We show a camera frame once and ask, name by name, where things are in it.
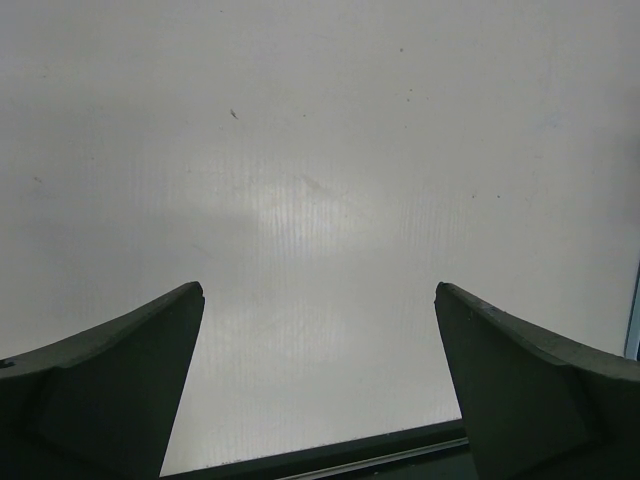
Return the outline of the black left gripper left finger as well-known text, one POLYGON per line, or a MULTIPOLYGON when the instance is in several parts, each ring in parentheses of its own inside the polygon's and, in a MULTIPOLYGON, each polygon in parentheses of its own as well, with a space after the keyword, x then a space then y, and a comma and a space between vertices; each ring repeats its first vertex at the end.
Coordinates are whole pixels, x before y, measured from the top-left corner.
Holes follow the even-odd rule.
POLYGON ((158 478, 203 311, 203 289, 189 282, 3 359, 2 478, 158 478))

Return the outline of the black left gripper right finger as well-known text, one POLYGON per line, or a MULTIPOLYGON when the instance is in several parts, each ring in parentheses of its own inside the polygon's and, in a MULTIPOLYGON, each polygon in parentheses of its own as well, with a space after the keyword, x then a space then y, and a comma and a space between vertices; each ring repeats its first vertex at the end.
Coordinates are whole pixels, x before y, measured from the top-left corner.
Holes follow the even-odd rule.
POLYGON ((638 362, 451 283, 435 311, 479 478, 638 478, 638 362))

